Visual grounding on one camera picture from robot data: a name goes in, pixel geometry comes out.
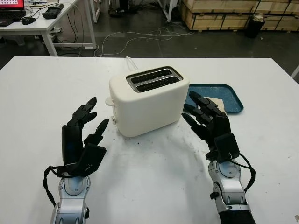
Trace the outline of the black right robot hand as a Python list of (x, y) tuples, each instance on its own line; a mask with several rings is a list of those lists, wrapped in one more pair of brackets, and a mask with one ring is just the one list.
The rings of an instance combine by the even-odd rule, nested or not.
[(214, 139), (231, 132), (229, 119), (213, 100), (195, 91), (190, 91), (189, 97), (196, 105), (184, 104), (182, 117), (190, 125), (191, 130), (208, 144), (210, 152), (206, 154), (206, 159), (215, 160), (218, 150)]

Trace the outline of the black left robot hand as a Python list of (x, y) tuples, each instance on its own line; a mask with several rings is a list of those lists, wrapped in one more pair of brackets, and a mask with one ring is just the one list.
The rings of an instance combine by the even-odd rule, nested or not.
[(103, 139), (103, 133), (109, 123), (109, 119), (104, 119), (84, 140), (82, 130), (88, 122), (96, 118), (97, 113), (93, 112), (97, 98), (91, 98), (86, 104), (81, 105), (72, 115), (67, 124), (62, 127), (62, 155), (64, 165), (79, 162), (81, 156), (88, 155), (87, 164), (92, 162), (100, 163), (107, 150), (100, 147), (99, 143)]

